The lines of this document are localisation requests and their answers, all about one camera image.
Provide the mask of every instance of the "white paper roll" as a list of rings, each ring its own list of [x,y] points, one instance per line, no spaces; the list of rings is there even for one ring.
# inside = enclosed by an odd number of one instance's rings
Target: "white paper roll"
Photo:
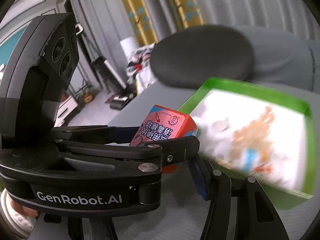
[[[135,37],[129,37],[120,41],[120,45],[122,47],[122,50],[127,60],[128,60],[128,57],[131,55],[131,53],[140,47]]]

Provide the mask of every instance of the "gray table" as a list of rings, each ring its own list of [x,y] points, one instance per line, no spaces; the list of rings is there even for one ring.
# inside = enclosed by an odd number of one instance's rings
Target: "gray table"
[[[263,82],[259,82],[259,84],[308,101],[318,137],[320,134],[319,95],[279,84]],[[192,89],[177,89],[157,82],[135,98],[108,125],[140,126],[154,105],[178,109],[193,93]],[[319,179],[316,179],[315,182],[314,195],[315,197],[295,208],[287,211],[278,210],[290,240],[301,238],[320,209]],[[157,210],[145,214],[114,218],[114,225],[120,240],[194,240],[201,236],[208,207],[209,203],[203,201],[196,193],[187,166],[182,164],[176,173],[163,175],[161,206]]]

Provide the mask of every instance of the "black oval cushion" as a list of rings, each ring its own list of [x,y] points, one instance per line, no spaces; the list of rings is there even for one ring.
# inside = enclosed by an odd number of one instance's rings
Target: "black oval cushion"
[[[162,83],[197,89],[212,76],[247,80],[254,65],[254,52],[238,31],[221,25],[201,25],[161,40],[152,50],[150,65]]]

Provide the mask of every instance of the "screw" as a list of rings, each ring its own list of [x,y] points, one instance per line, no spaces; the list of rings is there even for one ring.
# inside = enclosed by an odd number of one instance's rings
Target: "screw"
[[[172,161],[173,161],[173,156],[172,155],[168,155],[167,162],[170,163]]]
[[[143,172],[153,172],[158,169],[158,166],[154,163],[142,163],[138,166],[138,169]]]
[[[251,183],[255,183],[256,182],[256,179],[254,177],[252,177],[252,176],[247,177],[247,180],[249,182],[251,182]]]
[[[219,170],[214,170],[212,173],[216,176],[220,176],[222,174],[222,172]]]
[[[160,145],[157,145],[157,144],[149,144],[148,147],[149,147],[149,148],[159,148]]]

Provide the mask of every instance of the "gray floor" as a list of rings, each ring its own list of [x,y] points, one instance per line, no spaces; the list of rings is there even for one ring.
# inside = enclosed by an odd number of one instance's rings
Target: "gray floor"
[[[104,103],[108,98],[109,95],[100,92],[91,103],[84,106],[68,126],[108,124],[120,112]]]

